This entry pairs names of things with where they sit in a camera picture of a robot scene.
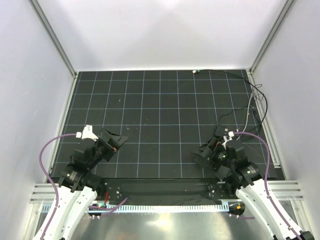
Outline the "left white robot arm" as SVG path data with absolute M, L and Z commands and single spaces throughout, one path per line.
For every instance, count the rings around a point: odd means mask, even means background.
M 103 199 L 107 194 L 104 178 L 93 174 L 92 170 L 102 160 L 110 161 L 128 140 L 127 136 L 115 134 L 105 128 L 97 136 L 93 133 L 92 125 L 86 125 L 81 132 L 72 133 L 71 137 L 90 139 L 93 144 L 85 150 L 75 149 L 57 183 L 43 170 L 55 196 L 45 220 L 34 236 L 35 240 L 72 238 L 92 202 Z

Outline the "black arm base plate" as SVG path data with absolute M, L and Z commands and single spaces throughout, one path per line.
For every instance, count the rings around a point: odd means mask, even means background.
M 236 188 L 231 184 L 208 179 L 122 179 L 103 178 L 88 181 L 88 186 L 97 191 L 100 198 L 108 195 L 111 201 L 127 197 L 133 204 L 150 201 L 152 204 L 165 198 L 178 197 L 179 201 L 196 199 L 225 200 L 236 199 Z

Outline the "black ethernet cable silver plug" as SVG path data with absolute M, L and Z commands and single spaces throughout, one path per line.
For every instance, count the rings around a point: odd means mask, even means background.
M 263 117 L 262 119 L 260 120 L 259 122 L 259 125 L 261 126 L 262 123 L 264 122 L 266 116 L 267 116 L 267 113 L 268 113 L 268 100 L 267 100 L 267 97 L 265 96 L 265 94 L 260 90 L 260 87 L 262 86 L 261 84 L 257 84 L 257 85 L 253 85 L 250 81 L 249 81 L 249 78 L 248 77 L 244 77 L 244 76 L 240 76 L 240 75 L 237 75 L 237 74 L 233 74 L 231 73 L 230 71 L 226 71 L 226 70 L 214 70 L 214 69 L 196 69 L 196 70 L 193 70 L 192 73 L 193 74 L 197 74 L 201 71 L 209 71 L 209 72 L 218 72 L 218 73 L 221 73 L 221 74 L 225 74 L 226 76 L 228 77 L 233 77 L 234 79 L 242 79 L 244 80 L 247 84 L 249 84 L 252 88 L 251 90 L 251 96 L 252 97 L 255 97 L 256 99 L 259 99 L 259 101 L 261 102 L 262 100 L 264 100 L 265 102 L 265 111 L 264 111 L 264 114 L 263 114 Z

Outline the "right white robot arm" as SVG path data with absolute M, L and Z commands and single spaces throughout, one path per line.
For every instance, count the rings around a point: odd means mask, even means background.
M 244 203 L 270 240 L 314 239 L 310 231 L 302 230 L 290 218 L 269 189 L 268 175 L 261 174 L 258 166 L 249 160 L 236 136 L 234 132 L 213 136 L 193 151 L 194 161 L 225 182 L 226 194 Z

